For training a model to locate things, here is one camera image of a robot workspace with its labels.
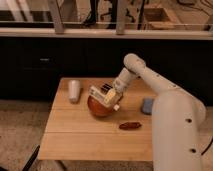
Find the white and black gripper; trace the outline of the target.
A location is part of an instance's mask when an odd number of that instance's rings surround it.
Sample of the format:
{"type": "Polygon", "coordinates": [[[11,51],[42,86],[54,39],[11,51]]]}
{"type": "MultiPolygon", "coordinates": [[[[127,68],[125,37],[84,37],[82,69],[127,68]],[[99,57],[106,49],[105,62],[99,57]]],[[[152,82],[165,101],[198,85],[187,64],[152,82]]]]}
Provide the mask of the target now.
{"type": "Polygon", "coordinates": [[[120,100],[123,97],[121,93],[117,93],[116,90],[109,84],[103,84],[101,86],[101,92],[106,96],[107,100],[120,100]]]}

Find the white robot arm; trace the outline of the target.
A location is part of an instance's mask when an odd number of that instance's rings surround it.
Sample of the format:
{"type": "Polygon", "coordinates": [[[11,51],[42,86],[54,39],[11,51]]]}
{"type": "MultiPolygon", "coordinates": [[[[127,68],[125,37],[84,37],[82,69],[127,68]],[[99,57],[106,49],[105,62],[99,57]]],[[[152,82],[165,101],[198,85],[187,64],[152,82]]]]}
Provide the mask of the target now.
{"type": "Polygon", "coordinates": [[[135,75],[157,93],[152,106],[154,171],[203,171],[198,127],[205,120],[204,104],[186,90],[146,66],[130,53],[103,104],[114,106],[135,75]]]}

